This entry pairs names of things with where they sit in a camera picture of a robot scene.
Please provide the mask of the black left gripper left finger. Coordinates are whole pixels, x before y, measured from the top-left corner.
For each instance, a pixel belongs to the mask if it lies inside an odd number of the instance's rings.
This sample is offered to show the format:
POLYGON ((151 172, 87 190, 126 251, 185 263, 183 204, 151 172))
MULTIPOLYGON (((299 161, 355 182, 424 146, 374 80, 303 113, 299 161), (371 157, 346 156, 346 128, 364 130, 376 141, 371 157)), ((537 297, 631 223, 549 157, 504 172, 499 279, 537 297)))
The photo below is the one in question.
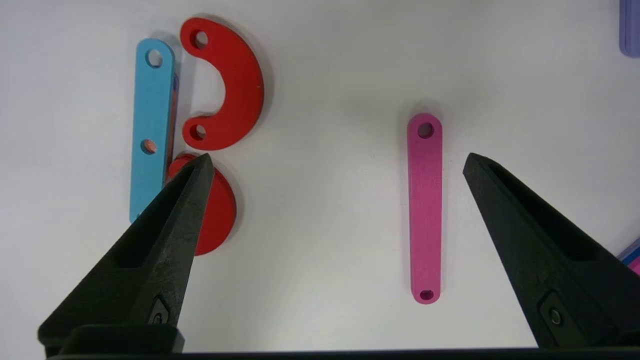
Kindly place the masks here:
POLYGON ((39 326, 48 358, 182 353, 178 321, 215 167, 188 162, 39 326))

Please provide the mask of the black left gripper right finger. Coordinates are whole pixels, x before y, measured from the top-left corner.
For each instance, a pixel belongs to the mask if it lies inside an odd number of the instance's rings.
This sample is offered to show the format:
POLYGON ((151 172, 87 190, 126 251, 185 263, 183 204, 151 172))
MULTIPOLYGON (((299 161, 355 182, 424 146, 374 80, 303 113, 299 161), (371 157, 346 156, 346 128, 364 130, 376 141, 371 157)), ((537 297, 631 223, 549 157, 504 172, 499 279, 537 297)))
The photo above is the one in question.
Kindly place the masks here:
POLYGON ((505 167, 462 171, 539 347, 637 347, 640 279, 505 167))

